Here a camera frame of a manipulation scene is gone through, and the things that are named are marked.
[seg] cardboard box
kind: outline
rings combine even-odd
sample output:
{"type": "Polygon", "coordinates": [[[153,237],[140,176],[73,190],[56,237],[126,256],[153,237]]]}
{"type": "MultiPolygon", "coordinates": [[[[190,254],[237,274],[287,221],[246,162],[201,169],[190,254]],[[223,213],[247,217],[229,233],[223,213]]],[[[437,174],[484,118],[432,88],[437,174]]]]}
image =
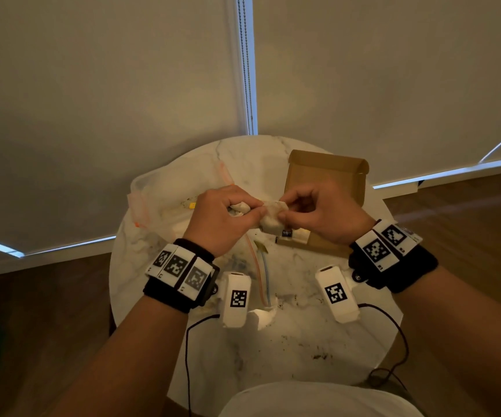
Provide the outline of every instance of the cardboard box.
{"type": "MultiPolygon", "coordinates": [[[[285,191],[302,183],[332,179],[362,206],[368,171],[368,162],[361,158],[293,150],[289,155],[285,191]]],[[[278,237],[276,242],[282,246],[303,248],[332,256],[349,257],[351,253],[349,247],[333,244],[314,233],[310,234],[307,244],[284,240],[281,237],[278,237]]]]}

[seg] forearm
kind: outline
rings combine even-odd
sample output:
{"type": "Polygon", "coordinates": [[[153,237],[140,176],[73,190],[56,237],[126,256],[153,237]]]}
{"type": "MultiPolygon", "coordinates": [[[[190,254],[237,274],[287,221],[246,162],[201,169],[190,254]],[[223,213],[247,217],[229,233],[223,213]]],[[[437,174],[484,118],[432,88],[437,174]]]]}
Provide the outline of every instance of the forearm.
{"type": "Polygon", "coordinates": [[[159,415],[188,315],[143,296],[52,416],[159,415]]]}
{"type": "Polygon", "coordinates": [[[462,385],[501,411],[501,304],[441,266],[394,299],[462,385]]]}

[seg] hand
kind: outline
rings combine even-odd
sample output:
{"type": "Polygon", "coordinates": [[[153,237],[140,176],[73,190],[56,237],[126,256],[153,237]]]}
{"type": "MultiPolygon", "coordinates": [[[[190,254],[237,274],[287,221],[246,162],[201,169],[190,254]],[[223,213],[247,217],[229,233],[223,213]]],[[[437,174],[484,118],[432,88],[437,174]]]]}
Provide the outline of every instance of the hand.
{"type": "Polygon", "coordinates": [[[334,181],[301,184],[280,200],[289,207],[278,216],[283,224],[310,230],[333,243],[350,245],[376,224],[334,181]]]}
{"type": "Polygon", "coordinates": [[[214,257],[224,255],[248,230],[258,225],[266,214],[263,204],[239,186],[207,190],[198,196],[183,238],[205,248],[214,257]],[[240,202],[250,206],[251,211],[240,217],[229,215],[227,207],[240,202]]]}

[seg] wristband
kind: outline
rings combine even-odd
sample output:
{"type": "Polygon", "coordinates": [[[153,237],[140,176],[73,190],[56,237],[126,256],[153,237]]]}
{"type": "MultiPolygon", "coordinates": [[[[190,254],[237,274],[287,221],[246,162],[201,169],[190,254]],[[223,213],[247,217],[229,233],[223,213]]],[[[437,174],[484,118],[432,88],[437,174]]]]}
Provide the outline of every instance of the wristband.
{"type": "Polygon", "coordinates": [[[379,220],[350,246],[353,279],[377,289],[387,287],[393,293],[404,291],[438,266],[438,260],[419,245],[421,241],[415,233],[379,220]]]}
{"type": "Polygon", "coordinates": [[[146,270],[144,295],[188,313],[212,295],[219,268],[214,256],[199,245],[178,238],[168,244],[146,270]]]}

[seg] white sensor device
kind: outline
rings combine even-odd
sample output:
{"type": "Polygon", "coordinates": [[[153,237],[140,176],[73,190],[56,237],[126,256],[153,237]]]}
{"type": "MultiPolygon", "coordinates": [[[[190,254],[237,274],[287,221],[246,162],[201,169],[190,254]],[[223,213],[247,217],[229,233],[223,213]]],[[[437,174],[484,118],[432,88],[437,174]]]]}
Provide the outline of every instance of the white sensor device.
{"type": "Polygon", "coordinates": [[[224,272],[218,284],[219,320],[224,328],[241,328],[247,321],[250,276],[224,272]]]}
{"type": "Polygon", "coordinates": [[[319,269],[316,272],[316,281],[337,322],[348,323],[358,320],[360,313],[357,301],[339,266],[330,265],[319,269]]]}

